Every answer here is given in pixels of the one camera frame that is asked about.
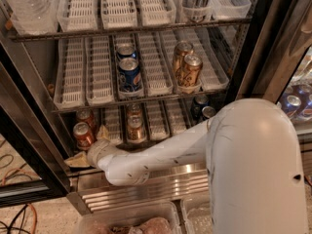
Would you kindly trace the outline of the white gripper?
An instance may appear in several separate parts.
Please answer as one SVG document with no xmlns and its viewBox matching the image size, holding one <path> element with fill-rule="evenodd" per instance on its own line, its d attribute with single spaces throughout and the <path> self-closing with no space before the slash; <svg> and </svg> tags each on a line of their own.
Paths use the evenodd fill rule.
<svg viewBox="0 0 312 234">
<path fill-rule="evenodd" d="M 101 125 L 97 132 L 97 141 L 88 152 L 79 152 L 65 160 L 71 168 L 88 168 L 90 165 L 98 169 L 106 169 L 112 158 L 118 154 L 119 149 L 109 141 L 109 131 Z"/>
</svg>

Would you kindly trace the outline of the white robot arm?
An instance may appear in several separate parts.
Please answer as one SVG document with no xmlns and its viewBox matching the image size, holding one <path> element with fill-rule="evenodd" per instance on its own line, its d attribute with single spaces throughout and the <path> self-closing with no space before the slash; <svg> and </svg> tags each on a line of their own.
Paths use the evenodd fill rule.
<svg viewBox="0 0 312 234">
<path fill-rule="evenodd" d="M 88 163 L 115 186 L 204 162 L 214 234 L 309 234 L 304 174 L 293 124 L 261 98 L 233 101 L 209 120 L 139 152 L 95 142 Z"/>
</svg>

